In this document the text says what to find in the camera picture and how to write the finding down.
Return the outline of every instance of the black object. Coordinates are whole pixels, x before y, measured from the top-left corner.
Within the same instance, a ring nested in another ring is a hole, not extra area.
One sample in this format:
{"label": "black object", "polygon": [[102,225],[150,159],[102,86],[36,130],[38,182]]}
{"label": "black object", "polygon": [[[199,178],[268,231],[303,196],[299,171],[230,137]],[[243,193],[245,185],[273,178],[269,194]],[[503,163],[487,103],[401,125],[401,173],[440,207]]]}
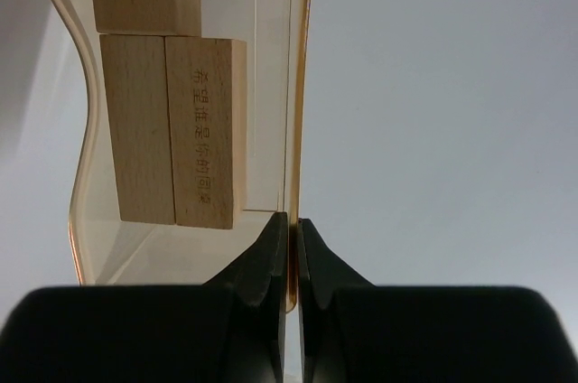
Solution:
{"label": "black object", "polygon": [[[0,336],[0,382],[283,381],[285,213],[205,285],[49,288]],[[303,381],[577,382],[555,312],[521,288],[376,287],[309,220]]]}

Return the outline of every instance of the plastic container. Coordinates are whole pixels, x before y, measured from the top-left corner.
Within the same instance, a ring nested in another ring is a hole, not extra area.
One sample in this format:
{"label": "plastic container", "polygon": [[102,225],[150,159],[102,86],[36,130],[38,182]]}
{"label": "plastic container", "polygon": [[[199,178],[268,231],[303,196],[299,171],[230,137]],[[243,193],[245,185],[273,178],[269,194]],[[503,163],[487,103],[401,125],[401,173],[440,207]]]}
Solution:
{"label": "plastic container", "polygon": [[288,211],[296,222],[309,0],[202,0],[203,36],[248,48],[247,209],[231,231],[120,220],[92,0],[52,2],[87,79],[87,130],[69,219],[81,283],[203,283],[255,241],[272,212]]}

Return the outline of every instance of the transparent bin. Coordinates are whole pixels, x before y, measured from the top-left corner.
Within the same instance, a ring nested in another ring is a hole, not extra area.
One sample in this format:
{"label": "transparent bin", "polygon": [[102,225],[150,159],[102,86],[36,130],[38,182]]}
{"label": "transparent bin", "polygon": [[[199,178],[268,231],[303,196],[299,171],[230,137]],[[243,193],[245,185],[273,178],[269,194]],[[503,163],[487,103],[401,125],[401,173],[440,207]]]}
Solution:
{"label": "transparent bin", "polygon": [[69,218],[82,284],[203,283],[256,240],[271,213],[297,220],[309,0],[201,1],[204,37],[247,42],[247,209],[232,230],[120,220],[92,0],[52,0],[87,80],[88,122]]}

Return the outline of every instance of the gray background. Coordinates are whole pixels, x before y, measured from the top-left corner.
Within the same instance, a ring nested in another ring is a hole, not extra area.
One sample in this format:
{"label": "gray background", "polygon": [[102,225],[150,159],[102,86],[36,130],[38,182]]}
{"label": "gray background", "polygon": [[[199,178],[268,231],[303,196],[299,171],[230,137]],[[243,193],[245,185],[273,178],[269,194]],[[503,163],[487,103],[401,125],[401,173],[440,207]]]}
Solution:
{"label": "gray background", "polygon": [[[75,282],[86,99],[48,0],[0,11],[1,320]],[[378,284],[533,287],[578,343],[578,0],[312,0],[305,93],[302,216],[333,250]]]}

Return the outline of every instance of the printed chinese character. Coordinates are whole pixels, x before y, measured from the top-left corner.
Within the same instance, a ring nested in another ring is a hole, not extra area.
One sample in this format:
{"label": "printed chinese character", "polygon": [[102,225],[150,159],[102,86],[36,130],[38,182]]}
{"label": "printed chinese character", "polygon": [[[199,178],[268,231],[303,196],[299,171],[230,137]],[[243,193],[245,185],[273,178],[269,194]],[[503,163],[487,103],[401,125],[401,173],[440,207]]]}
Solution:
{"label": "printed chinese character", "polygon": [[204,191],[199,193],[199,202],[201,204],[210,204],[210,195]]}
{"label": "printed chinese character", "polygon": [[195,121],[196,122],[207,121],[208,117],[209,117],[209,111],[204,106],[195,108]]}
{"label": "printed chinese character", "polygon": [[204,139],[205,137],[210,136],[210,129],[204,126],[196,126],[195,127],[195,138],[196,139]]}
{"label": "printed chinese character", "polygon": [[210,162],[206,159],[197,159],[197,172],[198,173],[209,173]]}
{"label": "printed chinese character", "polygon": [[200,157],[207,157],[209,155],[210,146],[208,144],[197,144],[195,150]]}
{"label": "printed chinese character", "polygon": [[195,103],[209,103],[209,92],[206,88],[193,88],[192,95]]}
{"label": "printed chinese character", "polygon": [[203,69],[196,69],[193,80],[195,83],[207,83],[209,81],[209,73]]}
{"label": "printed chinese character", "polygon": [[196,177],[197,189],[210,190],[210,177]]}

